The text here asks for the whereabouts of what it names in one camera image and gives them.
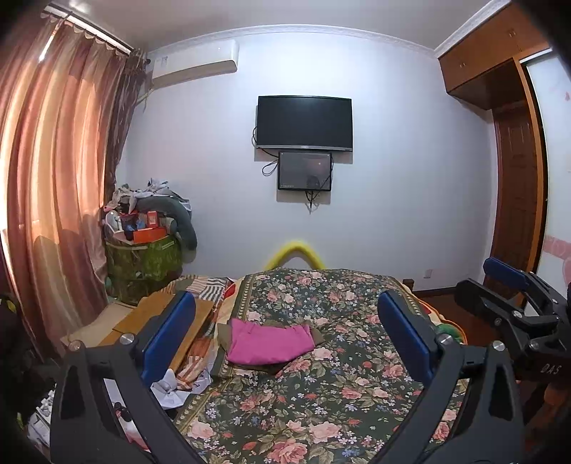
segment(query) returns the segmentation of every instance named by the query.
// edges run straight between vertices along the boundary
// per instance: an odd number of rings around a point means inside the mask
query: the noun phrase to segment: green laundry hamper
[[[110,294],[129,305],[137,305],[182,273],[180,244],[170,235],[138,245],[106,241],[106,251]]]

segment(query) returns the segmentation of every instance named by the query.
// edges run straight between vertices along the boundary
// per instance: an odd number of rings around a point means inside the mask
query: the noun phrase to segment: ceiling
[[[59,0],[131,46],[239,27],[310,24],[378,32],[436,48],[488,0]]]

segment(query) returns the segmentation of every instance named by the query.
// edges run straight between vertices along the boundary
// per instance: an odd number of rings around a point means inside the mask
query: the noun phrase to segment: brown curtain
[[[127,131],[135,111],[135,104],[139,97],[141,86],[145,82],[146,75],[144,70],[146,63],[147,57],[145,53],[142,50],[133,50],[127,58],[123,74],[119,80],[105,156],[104,199],[106,203],[111,199],[115,191],[115,172],[121,160],[123,146],[127,139]]]
[[[107,303],[99,227],[111,110],[126,57],[59,18],[38,18],[2,77],[2,244],[41,353]],[[44,60],[39,56],[53,41]]]

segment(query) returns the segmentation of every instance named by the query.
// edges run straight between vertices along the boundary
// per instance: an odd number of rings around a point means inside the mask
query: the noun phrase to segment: floral bedspread
[[[175,420],[209,464],[366,464],[396,430],[422,384],[407,374],[377,315],[391,278],[349,270],[276,269],[247,276],[232,317],[310,321],[325,343],[277,375],[232,369]],[[448,436],[463,397],[457,387],[432,439]]]

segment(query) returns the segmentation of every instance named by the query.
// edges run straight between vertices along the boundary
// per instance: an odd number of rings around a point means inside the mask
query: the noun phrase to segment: yellow arch
[[[317,256],[317,253],[305,242],[293,241],[286,243],[280,250],[270,259],[265,270],[275,269],[284,261],[284,259],[294,251],[303,253],[309,260],[309,264],[313,269],[324,269],[323,261]]]

